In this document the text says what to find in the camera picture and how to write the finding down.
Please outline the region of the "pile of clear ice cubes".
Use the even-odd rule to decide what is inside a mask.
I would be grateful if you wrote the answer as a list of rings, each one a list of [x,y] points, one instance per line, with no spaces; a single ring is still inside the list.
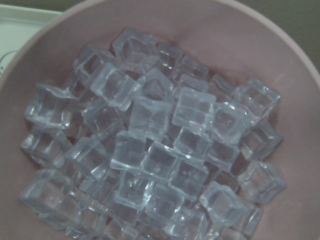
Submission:
[[[264,162],[280,98],[134,29],[87,44],[25,110],[20,147],[41,168],[19,199],[76,240],[245,240],[287,186]]]

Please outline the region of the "pink bowl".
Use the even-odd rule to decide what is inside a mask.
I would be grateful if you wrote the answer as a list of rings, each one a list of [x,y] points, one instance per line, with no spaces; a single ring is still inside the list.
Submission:
[[[20,150],[35,85],[59,85],[86,43],[109,48],[125,28],[182,48],[236,82],[258,77],[281,95],[271,121],[283,141],[268,160],[287,187],[264,209],[255,240],[320,237],[320,76],[278,26],[232,0],[88,0],[37,32],[15,55],[0,86],[0,237],[63,240],[19,200],[37,167]]]

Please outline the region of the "cream rabbit tray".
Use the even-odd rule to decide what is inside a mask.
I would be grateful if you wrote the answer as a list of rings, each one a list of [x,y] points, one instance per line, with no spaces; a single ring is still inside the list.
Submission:
[[[0,74],[21,47],[60,11],[0,5]]]

